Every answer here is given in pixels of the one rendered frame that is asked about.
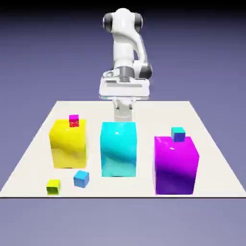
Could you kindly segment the large yellow box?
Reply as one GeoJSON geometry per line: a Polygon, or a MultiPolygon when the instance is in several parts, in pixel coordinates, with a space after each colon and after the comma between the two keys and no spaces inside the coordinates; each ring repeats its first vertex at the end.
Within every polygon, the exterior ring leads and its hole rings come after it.
{"type": "Polygon", "coordinates": [[[50,132],[49,141],[56,169],[84,169],[86,154],[86,120],[79,120],[78,127],[70,127],[68,119],[57,119],[50,132]]]}

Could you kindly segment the small magenta cube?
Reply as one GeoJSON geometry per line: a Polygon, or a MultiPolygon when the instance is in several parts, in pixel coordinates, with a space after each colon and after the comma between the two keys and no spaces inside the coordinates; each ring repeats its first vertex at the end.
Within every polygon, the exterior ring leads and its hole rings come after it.
{"type": "Polygon", "coordinates": [[[79,127],[79,115],[78,114],[69,115],[69,126],[79,127]]]}

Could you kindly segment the small teal cube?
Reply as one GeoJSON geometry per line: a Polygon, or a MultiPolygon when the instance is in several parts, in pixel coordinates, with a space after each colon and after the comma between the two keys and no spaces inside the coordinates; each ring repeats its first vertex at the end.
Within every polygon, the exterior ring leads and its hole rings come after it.
{"type": "Polygon", "coordinates": [[[172,127],[171,137],[173,142],[184,142],[185,141],[185,130],[183,127],[172,127]]]}

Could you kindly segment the small blue cube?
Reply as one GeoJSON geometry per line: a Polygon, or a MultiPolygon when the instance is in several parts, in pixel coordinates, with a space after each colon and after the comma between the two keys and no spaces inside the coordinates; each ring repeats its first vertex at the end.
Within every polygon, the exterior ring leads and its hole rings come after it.
{"type": "Polygon", "coordinates": [[[89,173],[85,171],[78,171],[74,175],[74,185],[76,187],[85,188],[89,182],[89,173]]]}

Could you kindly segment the small yellow-green cube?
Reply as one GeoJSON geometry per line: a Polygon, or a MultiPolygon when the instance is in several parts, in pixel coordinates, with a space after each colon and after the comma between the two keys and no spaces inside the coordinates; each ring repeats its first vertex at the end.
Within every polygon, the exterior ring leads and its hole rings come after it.
{"type": "Polygon", "coordinates": [[[60,192],[60,180],[50,179],[46,185],[48,195],[58,195],[60,192]]]}

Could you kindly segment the large magenta box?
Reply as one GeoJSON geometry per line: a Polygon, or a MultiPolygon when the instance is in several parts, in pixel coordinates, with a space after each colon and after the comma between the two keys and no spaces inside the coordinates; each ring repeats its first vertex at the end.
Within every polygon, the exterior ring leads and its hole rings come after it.
{"type": "Polygon", "coordinates": [[[154,137],[155,192],[157,195],[191,195],[199,153],[191,137],[174,142],[170,136],[154,137]]]}

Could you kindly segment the large cyan box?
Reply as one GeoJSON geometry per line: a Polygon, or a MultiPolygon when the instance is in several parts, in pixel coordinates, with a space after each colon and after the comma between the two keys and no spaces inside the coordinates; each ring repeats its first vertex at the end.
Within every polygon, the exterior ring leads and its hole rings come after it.
{"type": "Polygon", "coordinates": [[[137,133],[135,122],[103,122],[100,133],[103,177],[135,177],[137,133]]]}

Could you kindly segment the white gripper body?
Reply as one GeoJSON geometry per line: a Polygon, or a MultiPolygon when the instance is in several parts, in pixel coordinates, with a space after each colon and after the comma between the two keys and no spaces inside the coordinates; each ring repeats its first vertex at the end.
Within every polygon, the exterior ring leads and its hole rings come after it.
{"type": "Polygon", "coordinates": [[[119,77],[102,77],[99,96],[108,100],[114,98],[145,100],[149,97],[149,80],[130,77],[129,82],[120,82],[119,77]]]}

